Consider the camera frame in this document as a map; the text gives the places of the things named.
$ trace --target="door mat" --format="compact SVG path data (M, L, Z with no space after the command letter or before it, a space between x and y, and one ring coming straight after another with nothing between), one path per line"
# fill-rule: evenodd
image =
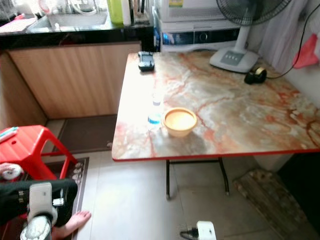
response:
M287 239L308 222L298 202L276 174L255 169L235 179L233 184L282 239Z
M78 163L74 165L72 162L68 166L66 179L73 179L78 185L78 192L73 202L72 214L81 210L82 201L85 192L86 178L89 165L89 157L77 159ZM64 161L57 161L48 163L47 167L59 178ZM32 180L28 174L22 177L23 181ZM22 232L26 219L16 217L7 224L0 227L0 240L20 240L20 233ZM78 231L74 231L65 240L77 240Z
M110 151L116 123L117 115L67 119L58 139L72 154Z

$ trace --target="bare foot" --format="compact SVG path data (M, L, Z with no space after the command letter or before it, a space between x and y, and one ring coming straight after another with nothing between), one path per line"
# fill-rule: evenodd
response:
M90 218L91 213L89 211L77 212L76 214L72 215L72 217L64 226L53 228L51 233L52 240L64 239L73 231L85 225Z

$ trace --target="red stool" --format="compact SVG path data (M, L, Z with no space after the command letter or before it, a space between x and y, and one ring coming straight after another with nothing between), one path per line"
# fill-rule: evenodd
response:
M42 150L48 140L51 141L60 150L60 152L42 153ZM42 162L41 156L52 156L58 154L66 155L66 159L60 173L60 179L64 179L66 177L70 161L76 164L77 160L48 128L41 125L20 126L17 129L15 136L0 143L0 164L18 164L34 180L57 179L57 177Z

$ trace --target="black countertop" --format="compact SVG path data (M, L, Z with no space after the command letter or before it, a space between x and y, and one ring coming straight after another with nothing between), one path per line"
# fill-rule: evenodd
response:
M134 41L141 41L143 51L153 52L154 27L151 24L131 26L113 24L108 16L104 25L95 27L68 26L59 29L42 27L0 33L0 50Z

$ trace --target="green bottle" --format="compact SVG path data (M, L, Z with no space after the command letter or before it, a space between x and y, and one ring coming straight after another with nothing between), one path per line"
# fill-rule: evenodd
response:
M111 22L114 24L122 24L122 7L121 0L107 0Z

